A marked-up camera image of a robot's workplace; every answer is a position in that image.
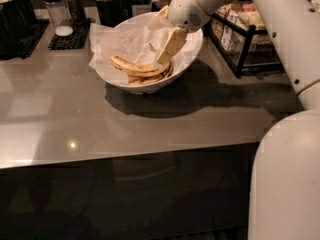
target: robotic arm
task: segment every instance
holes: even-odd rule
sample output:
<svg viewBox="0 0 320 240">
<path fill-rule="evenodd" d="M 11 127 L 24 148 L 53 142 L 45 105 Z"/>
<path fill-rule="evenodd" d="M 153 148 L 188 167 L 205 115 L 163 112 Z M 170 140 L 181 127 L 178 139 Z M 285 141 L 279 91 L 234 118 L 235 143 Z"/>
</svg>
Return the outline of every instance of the robotic arm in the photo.
<svg viewBox="0 0 320 240">
<path fill-rule="evenodd" d="M 195 32 L 216 9 L 233 1 L 172 0 L 149 27 L 162 24 Z M 306 111 L 277 123 L 260 143 L 252 173 L 248 239 L 318 240 L 320 15 L 307 0 L 253 1 Z"/>
</svg>

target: bowl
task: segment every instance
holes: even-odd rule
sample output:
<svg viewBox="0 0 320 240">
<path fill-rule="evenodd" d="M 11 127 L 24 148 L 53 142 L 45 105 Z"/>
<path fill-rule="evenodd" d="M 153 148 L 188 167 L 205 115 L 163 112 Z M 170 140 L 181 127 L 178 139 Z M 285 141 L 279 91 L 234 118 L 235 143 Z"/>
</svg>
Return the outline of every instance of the bowl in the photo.
<svg viewBox="0 0 320 240">
<path fill-rule="evenodd" d="M 150 31 L 146 28 L 147 22 L 156 14 L 156 12 L 150 12 L 138 15 L 133 17 L 129 20 L 122 22 L 121 24 L 117 25 L 114 28 L 115 32 L 118 33 L 130 33 L 130 31 L 137 31 L 143 36 L 150 36 L 152 40 L 152 44 L 160 43 L 161 38 L 163 37 L 163 31 L 167 30 L 157 30 L 157 31 Z M 110 60 L 106 57 L 102 60 L 101 63 L 104 65 L 100 65 L 96 67 L 95 70 L 97 74 L 107 83 L 116 86 L 122 90 L 134 93 L 134 94 L 150 94 L 154 93 L 164 86 L 169 85 L 178 77 L 180 77 L 184 71 L 191 65 L 191 63 L 197 58 L 200 49 L 203 44 L 203 32 L 199 29 L 195 33 L 190 33 L 187 36 L 187 42 L 183 46 L 183 48 L 172 58 L 173 64 L 173 73 L 170 77 L 159 80 L 155 83 L 145 84 L 145 85 L 131 85 L 127 82 L 127 74 L 121 70 L 115 69 Z M 151 55 L 149 54 L 149 58 L 154 57 L 154 54 L 150 51 Z M 120 57 L 125 58 L 128 54 L 122 54 L 121 50 L 118 51 L 117 54 L 114 54 Z"/>
</svg>

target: glass shaker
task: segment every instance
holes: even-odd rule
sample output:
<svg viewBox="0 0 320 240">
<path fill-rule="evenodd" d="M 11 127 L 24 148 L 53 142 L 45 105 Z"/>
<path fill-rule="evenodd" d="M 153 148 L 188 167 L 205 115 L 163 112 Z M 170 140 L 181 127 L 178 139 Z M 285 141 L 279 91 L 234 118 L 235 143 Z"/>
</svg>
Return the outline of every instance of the glass shaker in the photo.
<svg viewBox="0 0 320 240">
<path fill-rule="evenodd" d="M 87 22 L 81 0 L 65 0 L 69 9 L 72 24 L 82 25 Z"/>
<path fill-rule="evenodd" d="M 70 16 L 64 0 L 44 0 L 51 22 L 58 36 L 68 36 L 73 32 Z"/>
</svg>

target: black coaster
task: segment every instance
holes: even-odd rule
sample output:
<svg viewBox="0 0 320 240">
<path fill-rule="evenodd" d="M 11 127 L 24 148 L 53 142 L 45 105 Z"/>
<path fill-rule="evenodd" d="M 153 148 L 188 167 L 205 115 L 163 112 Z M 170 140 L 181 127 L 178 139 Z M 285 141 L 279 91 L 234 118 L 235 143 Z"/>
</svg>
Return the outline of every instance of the black coaster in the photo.
<svg viewBox="0 0 320 240">
<path fill-rule="evenodd" d="M 69 36 L 54 35 L 48 48 L 50 50 L 82 49 L 87 39 L 90 23 L 88 19 L 86 24 L 72 26 L 73 33 Z"/>
<path fill-rule="evenodd" d="M 48 25 L 48 19 L 38 19 L 30 27 L 28 36 L 20 40 L 21 47 L 17 54 L 18 58 L 25 59 L 31 56 Z"/>
</svg>

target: table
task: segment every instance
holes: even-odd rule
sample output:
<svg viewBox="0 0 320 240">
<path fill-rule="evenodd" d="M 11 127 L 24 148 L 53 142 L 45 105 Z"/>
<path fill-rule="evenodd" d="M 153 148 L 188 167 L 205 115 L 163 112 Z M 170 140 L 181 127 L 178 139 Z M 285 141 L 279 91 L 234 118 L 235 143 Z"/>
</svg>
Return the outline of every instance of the table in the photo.
<svg viewBox="0 0 320 240">
<path fill-rule="evenodd" d="M 89 40 L 51 51 L 52 36 L 0 62 L 0 168 L 259 142 L 302 109 L 285 73 L 236 78 L 207 37 L 182 77 L 140 96 L 88 66 Z"/>
</svg>

